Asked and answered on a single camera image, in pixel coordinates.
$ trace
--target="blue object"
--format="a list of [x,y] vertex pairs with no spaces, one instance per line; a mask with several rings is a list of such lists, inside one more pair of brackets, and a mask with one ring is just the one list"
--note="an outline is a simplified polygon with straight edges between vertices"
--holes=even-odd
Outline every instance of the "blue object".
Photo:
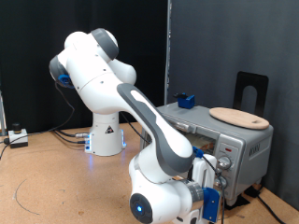
[[145,214],[145,211],[143,210],[143,206],[141,203],[137,203],[135,205],[135,209],[136,209],[136,212],[140,215],[140,216],[144,216]]
[[204,151],[199,149],[198,147],[192,147],[193,148],[193,152],[196,154],[196,157],[202,159],[204,156]]
[[71,78],[69,75],[59,75],[58,80],[67,88],[74,89]]
[[121,129],[121,143],[122,143],[122,148],[126,148],[127,147],[127,144],[124,141],[123,129]]
[[215,189],[203,188],[204,212],[203,218],[211,222],[217,222],[220,195]]
[[191,109],[195,105],[195,96],[191,95],[188,96],[187,98],[178,98],[178,106],[186,109]]

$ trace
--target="oven control knob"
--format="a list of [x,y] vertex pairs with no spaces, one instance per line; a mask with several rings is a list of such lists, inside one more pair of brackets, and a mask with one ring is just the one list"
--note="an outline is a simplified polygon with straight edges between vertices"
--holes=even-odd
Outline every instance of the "oven control knob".
[[218,159],[218,166],[223,170],[227,170],[231,167],[231,160],[228,157],[220,157]]
[[227,187],[227,181],[223,176],[220,176],[215,178],[214,185],[220,189],[223,186],[223,188],[225,189]]

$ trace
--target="oven door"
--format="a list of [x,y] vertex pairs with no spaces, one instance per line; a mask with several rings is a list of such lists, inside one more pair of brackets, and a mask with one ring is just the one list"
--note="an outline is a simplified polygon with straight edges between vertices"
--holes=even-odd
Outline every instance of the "oven door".
[[[206,135],[203,135],[203,128],[190,124],[184,120],[174,119],[165,117],[166,120],[183,134],[192,144],[193,147],[200,148],[204,151],[205,154],[213,155],[215,154],[215,146],[217,140]],[[150,135],[142,129],[142,136],[147,140],[151,141]],[[149,145],[149,143],[140,139],[140,151]]]

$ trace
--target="warning label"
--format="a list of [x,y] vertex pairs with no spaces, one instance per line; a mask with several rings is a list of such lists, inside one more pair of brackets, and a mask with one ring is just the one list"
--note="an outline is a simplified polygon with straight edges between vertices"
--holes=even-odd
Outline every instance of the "warning label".
[[114,133],[113,129],[111,128],[111,126],[109,126],[106,130],[105,133]]

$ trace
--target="wooden cutting board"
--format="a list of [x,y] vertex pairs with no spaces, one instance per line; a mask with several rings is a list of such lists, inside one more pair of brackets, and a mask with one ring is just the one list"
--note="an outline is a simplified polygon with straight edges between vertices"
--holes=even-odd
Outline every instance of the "wooden cutting board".
[[209,110],[209,114],[214,118],[222,120],[226,123],[248,129],[262,130],[269,127],[268,120],[240,110],[215,107]]

